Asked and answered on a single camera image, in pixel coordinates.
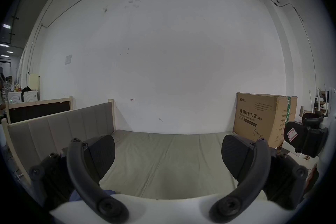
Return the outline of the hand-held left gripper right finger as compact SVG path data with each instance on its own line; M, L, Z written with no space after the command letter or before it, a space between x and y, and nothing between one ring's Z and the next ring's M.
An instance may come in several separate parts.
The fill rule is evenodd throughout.
M221 146L226 168L237 180L235 190L212 205L209 217L228 223L243 213L263 191L268 201L294 210L302 201L308 170L291 156L277 153L264 138L256 141L226 135Z

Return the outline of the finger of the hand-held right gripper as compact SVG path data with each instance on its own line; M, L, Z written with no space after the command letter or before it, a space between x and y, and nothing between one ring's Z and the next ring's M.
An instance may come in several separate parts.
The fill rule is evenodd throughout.
M324 113L315 110L314 113L304 113L302 116L302 123L305 125L320 125L324 117Z
M295 149L303 149L308 129L308 125L304 123L297 121L288 121L285 124L283 138Z

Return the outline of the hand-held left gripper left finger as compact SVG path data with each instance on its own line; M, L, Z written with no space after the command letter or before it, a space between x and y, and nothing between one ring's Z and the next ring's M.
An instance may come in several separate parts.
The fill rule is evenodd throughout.
M39 165L29 170L37 203L51 211L80 198L107 222L125 223L129 218L127 207L99 185L114 163L115 154L112 135L84 142L74 138L60 154L50 153Z

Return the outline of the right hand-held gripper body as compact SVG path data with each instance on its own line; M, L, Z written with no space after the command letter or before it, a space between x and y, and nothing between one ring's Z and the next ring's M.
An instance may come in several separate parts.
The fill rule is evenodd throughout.
M336 149L336 92L335 88L329 88L328 116L320 124L321 127L328 128L328 134L320 153L316 157L310 157L310 160L304 160L303 153L297 159L297 163L307 170L302 198L310 197L318 187L321 186L322 179L334 159Z

